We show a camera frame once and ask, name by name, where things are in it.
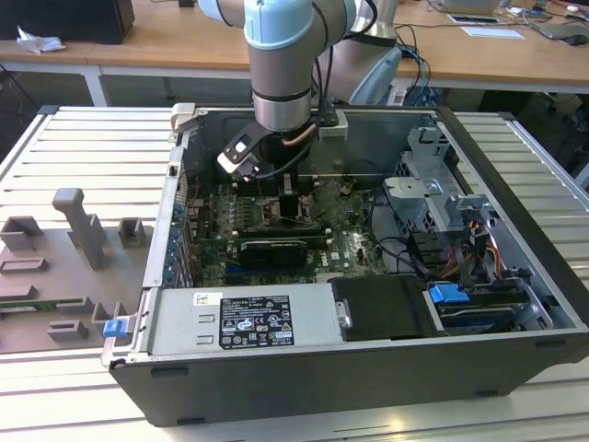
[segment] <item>wooden table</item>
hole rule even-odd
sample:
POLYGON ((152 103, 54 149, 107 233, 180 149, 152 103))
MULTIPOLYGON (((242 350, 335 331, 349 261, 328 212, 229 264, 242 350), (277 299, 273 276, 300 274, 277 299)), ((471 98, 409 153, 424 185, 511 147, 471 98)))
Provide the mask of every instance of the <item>wooden table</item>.
MULTIPOLYGON (((83 75, 97 106, 109 103, 101 76, 249 78, 248 48, 241 29, 205 17, 198 7, 176 2, 133 0, 136 20, 122 45, 66 42, 62 52, 35 55, 13 41, 0 41, 0 63, 15 71, 83 75)), ((452 25, 425 0, 407 0, 396 23, 452 25)), ((566 10, 550 5, 550 10, 566 10)), ((555 23, 562 18, 555 17, 555 23)), ((550 41, 533 29, 510 27, 525 40, 469 37, 460 27, 416 27, 422 56, 432 67, 432 87, 589 93, 589 46, 550 41)), ((411 44, 408 29, 401 29, 411 44)), ((395 82, 406 88, 417 75, 412 60, 403 60, 395 82)))

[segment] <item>white desk leg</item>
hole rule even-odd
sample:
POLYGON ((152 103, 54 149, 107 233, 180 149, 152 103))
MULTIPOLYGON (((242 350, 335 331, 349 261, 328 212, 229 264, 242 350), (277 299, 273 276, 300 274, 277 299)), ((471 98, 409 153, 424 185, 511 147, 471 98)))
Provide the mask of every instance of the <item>white desk leg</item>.
POLYGON ((413 84, 412 78, 395 78, 388 96, 387 106, 402 106, 407 90, 413 84))
POLYGON ((581 189, 586 190, 589 187, 589 163, 579 172, 577 178, 574 179, 581 189))
POLYGON ((94 104, 94 106, 110 106, 109 94, 107 93, 107 90, 102 86, 102 81, 100 80, 100 70, 98 69, 98 67, 88 66, 87 69, 84 69, 83 76, 86 79, 88 91, 90 92, 90 97, 92 98, 92 103, 94 104))

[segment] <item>cable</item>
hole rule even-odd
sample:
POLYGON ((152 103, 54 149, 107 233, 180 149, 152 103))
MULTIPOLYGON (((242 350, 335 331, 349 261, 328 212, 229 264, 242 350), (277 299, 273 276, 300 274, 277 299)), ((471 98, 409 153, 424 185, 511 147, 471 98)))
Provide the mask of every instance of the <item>cable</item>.
POLYGON ((307 127, 301 134, 297 137, 293 138, 292 140, 283 139, 283 146, 284 147, 295 147, 296 145, 300 145, 303 141, 305 141, 313 132, 317 129, 317 125, 312 123, 309 127, 307 127))
POLYGON ((376 21, 378 20, 378 8, 376 7, 374 0, 364 1, 370 6, 370 9, 372 10, 372 19, 370 20, 370 23, 368 23, 368 25, 366 25, 364 29, 344 37, 343 40, 350 40, 354 37, 358 37, 359 35, 364 35, 366 32, 368 32, 370 28, 372 28, 375 25, 376 21))
POLYGON ((432 67, 430 66, 429 62, 427 60, 425 60, 421 55, 420 55, 420 50, 417 44, 417 35, 415 33, 415 29, 413 29, 412 25, 399 25, 395 27, 395 30, 399 30, 399 29, 403 29, 403 28, 408 28, 411 32, 411 36, 413 37, 413 47, 415 48, 415 51, 412 51, 409 47, 409 45, 407 43, 405 43, 405 41, 402 39, 402 37, 398 35, 398 39, 399 41, 403 44, 404 48, 401 48, 402 51, 405 51, 406 53, 408 53, 409 55, 411 55, 414 59, 415 62, 417 63, 417 68, 418 68, 418 72, 417 72, 417 76, 415 77, 415 81, 413 81, 413 84, 411 85, 411 87, 408 89, 406 95, 408 96, 413 89, 415 89, 415 87, 417 86, 417 83, 419 82, 420 77, 422 77, 422 89, 420 91, 420 94, 417 96, 416 100, 415 100, 415 106, 417 106, 420 101, 422 100, 423 94, 426 92, 428 85, 430 84, 430 78, 432 76, 432 67))
POLYGON ((39 104, 37 104, 37 101, 35 101, 34 99, 32 99, 30 97, 30 95, 27 93, 27 91, 20 85, 20 83, 18 83, 17 79, 15 78, 15 76, 12 75, 12 72, 8 71, 5 67, 2 66, 2 64, 0 64, 0 68, 2 68, 2 70, 4 72, 6 72, 8 74, 8 76, 12 79, 12 81, 17 85, 17 87, 20 89, 20 91, 22 92, 22 95, 24 95, 28 101, 30 101, 30 103, 36 108, 39 109, 40 106, 39 104))
POLYGON ((3 110, 0 109, 0 113, 6 113, 8 115, 14 115, 15 117, 20 118, 26 118, 27 120, 31 120, 30 117, 28 117, 27 115, 25 115, 24 113, 20 113, 20 112, 14 112, 13 110, 3 110))
POLYGON ((274 177, 288 171, 293 166, 296 166, 296 164, 298 164, 299 161, 301 161, 305 157, 305 155, 309 153, 309 151, 311 150, 311 147, 313 146, 313 144, 315 143, 315 140, 317 138, 318 138, 318 133, 315 132, 315 135, 313 135, 311 137, 311 140, 306 144, 306 146, 303 147, 301 149, 301 151, 298 154, 296 154, 296 156, 293 159, 291 159, 288 163, 286 163, 281 168, 273 170, 272 172, 264 173, 261 175, 256 175, 254 178, 256 180, 269 180, 270 178, 274 178, 274 177))

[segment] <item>black cable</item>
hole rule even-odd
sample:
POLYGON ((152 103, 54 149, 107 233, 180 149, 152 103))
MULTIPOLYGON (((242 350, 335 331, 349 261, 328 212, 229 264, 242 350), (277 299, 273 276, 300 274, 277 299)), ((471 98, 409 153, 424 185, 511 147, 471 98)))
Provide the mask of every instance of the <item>black cable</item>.
POLYGON ((370 20, 370 23, 368 23, 368 25, 366 25, 364 29, 344 37, 343 40, 350 40, 354 37, 358 37, 359 35, 364 35, 366 32, 368 32, 370 28, 372 28, 375 25, 376 21, 378 20, 378 8, 376 7, 374 0, 364 1, 370 6, 370 9, 372 9, 372 19, 370 20))
MULTIPOLYGON (((424 93, 426 93, 428 85, 430 84, 430 78, 432 77, 432 67, 430 66, 430 63, 420 55, 420 49, 417 44, 417 35, 415 33, 415 29, 413 29, 412 25, 399 25, 399 26, 395 27, 395 30, 403 29, 403 28, 408 28, 410 30, 411 36, 413 37, 413 47, 415 48, 414 53, 415 53, 415 55, 417 55, 417 57, 414 57, 415 63, 417 64, 417 76, 415 77, 415 80, 411 84, 410 88, 407 90, 407 93, 406 93, 407 96, 411 92, 413 92, 413 90, 417 87, 417 84, 419 83, 419 80, 422 77, 422 65, 424 64, 427 69, 426 77, 425 77, 425 84, 423 85, 423 92, 416 99, 416 102, 419 102, 420 99, 422 98, 422 95, 424 93)), ((399 34, 397 34, 397 36, 398 36, 399 41, 403 44, 403 46, 405 46, 406 48, 409 48, 409 46, 405 43, 405 41, 401 38, 401 36, 399 34)))
POLYGON ((270 178, 274 178, 277 175, 280 175, 281 173, 284 173, 284 172, 288 171, 290 168, 296 166, 296 164, 298 164, 298 162, 301 161, 305 157, 305 155, 309 153, 309 151, 311 150, 311 147, 315 143, 315 140, 317 139, 317 137, 318 137, 318 130, 315 131, 315 133, 311 136, 310 141, 306 144, 305 147, 303 147, 301 149, 301 151, 298 154, 296 154, 296 156, 294 156, 293 159, 291 159, 288 163, 286 163, 281 168, 273 170, 272 172, 264 173, 262 175, 256 175, 256 177, 255 177, 256 180, 269 180, 270 178))
MULTIPOLYGON (((401 50, 406 49, 406 51, 409 51, 410 46, 403 40, 403 38, 399 34, 397 34, 397 38, 401 42, 401 44, 405 47, 405 48, 401 48, 401 50)), ((413 46, 415 48, 414 52, 416 54, 419 54, 419 49, 417 48, 416 44, 417 44, 417 41, 414 40, 414 46, 413 46)), ((420 77, 422 76, 422 65, 420 64, 419 60, 417 60, 415 57, 413 57, 413 59, 415 60, 415 63, 417 64, 417 75, 415 76, 415 80, 411 84, 410 88, 407 90, 407 92, 405 94, 406 96, 409 95, 413 91, 413 89, 417 86, 417 83, 420 81, 420 77)))
POLYGON ((321 113, 321 107, 323 106, 324 95, 323 95, 323 74, 321 73, 321 65, 319 59, 315 60, 315 67, 317 68, 317 79, 318 79, 318 91, 319 91, 319 114, 321 113))
POLYGON ((2 70, 8 74, 8 76, 13 81, 13 83, 15 85, 17 85, 17 87, 20 89, 20 91, 22 92, 22 95, 24 95, 26 97, 26 99, 28 101, 30 101, 30 104, 32 104, 35 108, 39 109, 40 106, 39 106, 39 104, 37 104, 37 101, 35 101, 34 99, 32 99, 30 97, 30 95, 27 93, 27 91, 20 85, 20 83, 18 83, 18 80, 15 78, 15 76, 12 75, 12 72, 10 72, 5 67, 3 67, 2 64, 0 64, 0 68, 2 68, 2 70))
MULTIPOLYGON (((328 101, 328 92, 329 92, 329 82, 331 81, 331 71, 333 70, 333 46, 329 48, 329 62, 328 62, 328 72, 325 78, 325 90, 323 91, 323 110, 325 112, 325 108, 327 108, 327 101, 328 101)), ((319 124, 321 124, 321 118, 323 118, 323 114, 319 114, 319 124)))
POLYGON ((18 118, 26 118, 27 120, 32 121, 31 118, 28 117, 27 115, 25 115, 24 113, 14 112, 13 110, 0 109, 0 113, 7 113, 9 115, 14 115, 15 117, 18 117, 18 118))

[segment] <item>metal slotted tabletop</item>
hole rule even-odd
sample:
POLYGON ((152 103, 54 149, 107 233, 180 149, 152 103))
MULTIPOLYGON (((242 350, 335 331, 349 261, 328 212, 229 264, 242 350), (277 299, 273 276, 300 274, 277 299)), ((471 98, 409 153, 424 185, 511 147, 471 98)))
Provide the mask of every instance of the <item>metal slotted tabletop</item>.
MULTIPOLYGON (((457 113, 515 196, 589 288, 589 196, 518 122, 497 114, 457 113)), ((484 193, 467 165, 458 169, 484 193)))

